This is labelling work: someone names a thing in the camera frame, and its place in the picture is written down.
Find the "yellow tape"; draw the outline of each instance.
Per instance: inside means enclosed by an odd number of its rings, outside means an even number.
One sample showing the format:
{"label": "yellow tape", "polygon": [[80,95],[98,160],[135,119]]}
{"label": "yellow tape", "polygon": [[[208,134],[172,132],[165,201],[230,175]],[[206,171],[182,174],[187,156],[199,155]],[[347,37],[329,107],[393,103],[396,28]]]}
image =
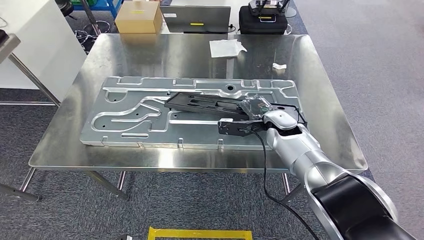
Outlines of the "yellow tape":
{"label": "yellow tape", "polygon": [[253,240],[251,231],[154,229],[153,227],[149,227],[148,228],[147,240],[155,240],[155,238],[245,239],[245,240]]}

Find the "metal table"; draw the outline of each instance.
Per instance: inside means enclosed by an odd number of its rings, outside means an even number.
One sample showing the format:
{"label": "metal table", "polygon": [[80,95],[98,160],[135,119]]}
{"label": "metal table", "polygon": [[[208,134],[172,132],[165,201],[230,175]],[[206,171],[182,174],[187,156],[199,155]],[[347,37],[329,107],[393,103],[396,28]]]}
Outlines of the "metal table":
{"label": "metal table", "polygon": [[[238,39],[238,58],[211,58],[209,41]],[[272,64],[287,64],[286,71]],[[336,164],[355,173],[368,168],[352,129],[308,35],[101,34],[29,160],[42,170],[263,172],[261,151],[88,146],[80,134],[103,81],[110,76],[281,79],[297,85],[309,129]],[[180,151],[192,157],[180,157]],[[270,172],[287,173],[278,158]]]}

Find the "blue shelf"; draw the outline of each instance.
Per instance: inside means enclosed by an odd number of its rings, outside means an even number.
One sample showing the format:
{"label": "blue shelf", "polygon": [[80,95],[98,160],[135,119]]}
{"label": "blue shelf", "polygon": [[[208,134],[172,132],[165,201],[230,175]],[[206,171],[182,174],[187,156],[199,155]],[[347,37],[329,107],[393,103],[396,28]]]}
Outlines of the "blue shelf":
{"label": "blue shelf", "polygon": [[[116,5],[114,5],[113,0],[98,0],[95,5],[90,6],[90,9],[92,11],[109,11],[115,19],[117,17],[121,4],[122,0],[118,0]],[[83,6],[81,5],[74,5],[73,9],[75,11],[84,11]]]}

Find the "laptop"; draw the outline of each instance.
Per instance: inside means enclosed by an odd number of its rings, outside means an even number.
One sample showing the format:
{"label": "laptop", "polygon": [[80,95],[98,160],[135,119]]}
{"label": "laptop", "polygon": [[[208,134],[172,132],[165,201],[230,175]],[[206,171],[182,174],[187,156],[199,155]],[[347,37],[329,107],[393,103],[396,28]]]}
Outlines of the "laptop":
{"label": "laptop", "polygon": [[172,33],[223,34],[229,31],[229,6],[161,6]]}

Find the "gray carpet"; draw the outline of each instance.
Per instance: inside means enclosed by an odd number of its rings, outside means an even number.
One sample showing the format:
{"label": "gray carpet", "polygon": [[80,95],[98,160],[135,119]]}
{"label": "gray carpet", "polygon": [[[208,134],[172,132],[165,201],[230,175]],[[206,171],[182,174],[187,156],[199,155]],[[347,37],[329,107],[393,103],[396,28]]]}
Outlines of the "gray carpet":
{"label": "gray carpet", "polygon": [[424,239],[424,1],[295,1],[376,183]]}
{"label": "gray carpet", "polygon": [[[107,12],[98,20],[112,23]],[[87,24],[82,12],[68,19],[72,29]],[[306,34],[299,15],[289,20],[293,33]],[[35,90],[0,89],[0,100],[42,100]],[[18,188],[28,160],[53,117],[53,106],[0,106],[0,182]],[[117,172],[101,172],[111,182]],[[372,178],[369,171],[365,176]],[[258,240],[312,239],[288,211],[268,200],[262,174],[131,172],[123,190],[130,201],[112,196],[81,172],[37,171],[28,192],[41,202],[0,194],[0,236],[17,240],[114,240],[130,234],[146,239],[149,226],[176,229],[251,230]],[[283,197],[280,174],[268,176],[272,195]],[[296,180],[290,179],[292,185]],[[327,239],[309,209],[306,196],[290,204]]]}

